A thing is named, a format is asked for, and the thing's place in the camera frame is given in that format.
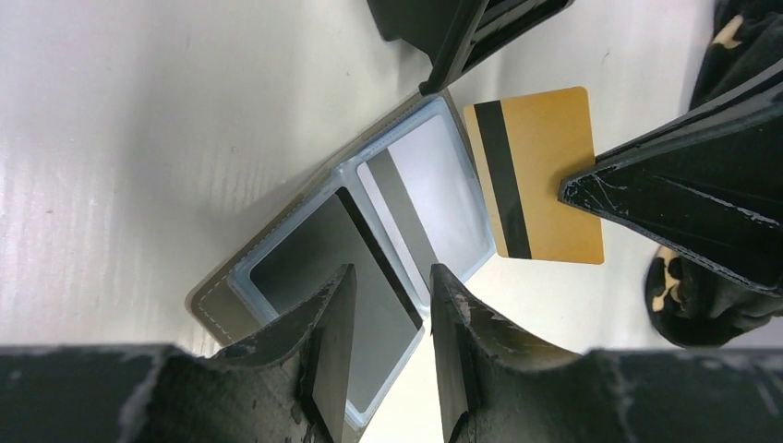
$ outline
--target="black fabric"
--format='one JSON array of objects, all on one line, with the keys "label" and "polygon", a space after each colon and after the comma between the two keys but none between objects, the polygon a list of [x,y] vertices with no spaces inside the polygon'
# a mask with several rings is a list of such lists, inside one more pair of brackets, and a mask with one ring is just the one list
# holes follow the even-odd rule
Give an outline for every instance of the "black fabric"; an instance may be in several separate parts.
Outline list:
[{"label": "black fabric", "polygon": [[[740,86],[783,58],[783,0],[718,0],[715,36],[696,80],[691,108]],[[783,298],[750,291],[666,248],[650,265],[644,295],[653,326],[681,347],[720,346],[783,316]]]}]

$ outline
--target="black plastic part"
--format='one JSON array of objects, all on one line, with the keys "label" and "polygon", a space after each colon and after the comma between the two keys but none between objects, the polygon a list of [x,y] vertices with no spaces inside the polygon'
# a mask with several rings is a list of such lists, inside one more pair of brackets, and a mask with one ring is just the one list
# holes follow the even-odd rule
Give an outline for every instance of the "black plastic part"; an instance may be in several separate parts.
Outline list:
[{"label": "black plastic part", "polygon": [[783,61],[567,177],[560,201],[783,294]]},{"label": "black plastic part", "polygon": [[169,345],[0,349],[0,441],[341,442],[355,272],[211,359]]},{"label": "black plastic part", "polygon": [[573,0],[367,0],[381,37],[429,56],[419,89],[437,93]]},{"label": "black plastic part", "polygon": [[446,442],[761,443],[783,436],[781,350],[580,356],[484,305],[445,266],[435,265],[431,280]]}]

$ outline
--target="gray stripe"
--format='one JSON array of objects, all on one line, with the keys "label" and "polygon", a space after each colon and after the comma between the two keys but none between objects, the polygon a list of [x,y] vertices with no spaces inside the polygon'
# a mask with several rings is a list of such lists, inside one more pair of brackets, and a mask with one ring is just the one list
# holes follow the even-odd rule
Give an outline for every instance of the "gray stripe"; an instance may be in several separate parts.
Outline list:
[{"label": "gray stripe", "polygon": [[438,263],[438,258],[389,150],[384,150],[370,159],[367,167],[372,172],[380,194],[403,235],[421,278],[429,288],[429,269],[433,264]]}]

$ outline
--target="card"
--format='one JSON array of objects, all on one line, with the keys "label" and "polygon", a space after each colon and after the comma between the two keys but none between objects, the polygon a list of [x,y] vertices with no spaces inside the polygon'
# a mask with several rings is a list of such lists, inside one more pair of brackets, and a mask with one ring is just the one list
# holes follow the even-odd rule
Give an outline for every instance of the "card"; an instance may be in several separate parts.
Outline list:
[{"label": "card", "polygon": [[501,257],[601,264],[598,217],[558,201],[595,164],[584,88],[467,106],[465,126]]}]

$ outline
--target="white tabletop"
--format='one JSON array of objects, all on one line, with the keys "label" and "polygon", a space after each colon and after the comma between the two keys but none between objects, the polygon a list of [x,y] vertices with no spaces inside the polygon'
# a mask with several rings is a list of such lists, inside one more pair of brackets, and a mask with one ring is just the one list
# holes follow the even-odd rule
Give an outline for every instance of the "white tabletop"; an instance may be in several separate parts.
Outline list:
[{"label": "white tabletop", "polygon": [[[603,152],[685,111],[712,3],[577,0],[453,98],[584,86]],[[186,293],[429,69],[365,0],[0,0],[0,342],[213,353]],[[468,286],[571,350],[668,346],[643,305],[655,245],[603,227],[602,266],[494,257]],[[363,441],[439,439],[427,338]]]}]

